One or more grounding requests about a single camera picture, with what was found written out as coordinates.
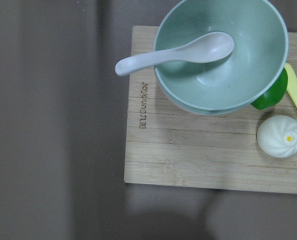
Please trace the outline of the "white ceramic spoon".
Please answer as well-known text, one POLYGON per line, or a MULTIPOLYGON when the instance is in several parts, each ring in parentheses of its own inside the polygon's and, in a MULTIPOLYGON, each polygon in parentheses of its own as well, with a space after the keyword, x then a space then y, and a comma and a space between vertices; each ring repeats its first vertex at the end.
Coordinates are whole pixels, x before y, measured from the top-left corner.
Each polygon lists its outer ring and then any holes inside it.
POLYGON ((115 73, 123 77, 145 68, 172 61, 211 63, 226 58, 233 52, 234 47, 234 40, 229 34, 211 32, 179 47, 124 58, 115 65, 115 73))

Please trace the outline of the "stacked green bowls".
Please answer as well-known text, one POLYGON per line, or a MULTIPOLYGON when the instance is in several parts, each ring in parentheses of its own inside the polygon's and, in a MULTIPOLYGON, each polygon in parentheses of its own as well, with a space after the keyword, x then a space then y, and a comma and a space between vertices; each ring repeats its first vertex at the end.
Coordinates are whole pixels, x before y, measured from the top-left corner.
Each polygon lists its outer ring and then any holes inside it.
POLYGON ((179 47, 212 32, 233 38, 226 58, 154 68, 162 92, 199 115, 226 114, 254 102, 278 79, 289 50, 286 24, 267 0, 183 0, 164 17, 153 48, 179 47))

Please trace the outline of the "green lime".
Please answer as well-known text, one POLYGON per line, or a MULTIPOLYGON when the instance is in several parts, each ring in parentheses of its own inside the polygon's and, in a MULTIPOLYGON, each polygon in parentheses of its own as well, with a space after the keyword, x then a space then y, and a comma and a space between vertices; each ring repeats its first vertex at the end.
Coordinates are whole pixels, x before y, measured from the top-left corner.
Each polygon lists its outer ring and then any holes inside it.
POLYGON ((285 95, 288 86, 288 75, 284 68, 275 83, 259 98, 251 103, 257 110, 264 110, 278 104, 285 95))

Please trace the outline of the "white steamed bun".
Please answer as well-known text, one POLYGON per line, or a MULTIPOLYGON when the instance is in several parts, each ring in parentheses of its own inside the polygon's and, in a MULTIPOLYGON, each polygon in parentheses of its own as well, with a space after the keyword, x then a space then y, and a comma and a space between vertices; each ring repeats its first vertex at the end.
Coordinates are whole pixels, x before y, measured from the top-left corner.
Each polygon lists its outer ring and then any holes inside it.
POLYGON ((275 158, 288 158, 297 153, 297 121, 286 115, 266 119, 258 128, 260 148, 275 158))

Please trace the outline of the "yellow plastic knife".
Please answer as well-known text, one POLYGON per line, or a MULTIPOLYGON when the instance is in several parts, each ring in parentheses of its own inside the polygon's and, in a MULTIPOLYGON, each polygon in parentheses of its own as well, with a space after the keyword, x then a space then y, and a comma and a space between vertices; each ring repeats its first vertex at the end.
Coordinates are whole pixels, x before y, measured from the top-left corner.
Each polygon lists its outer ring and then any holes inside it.
POLYGON ((297 76, 293 67, 289 63, 286 63, 284 68, 288 79, 286 91, 297 109, 297 76))

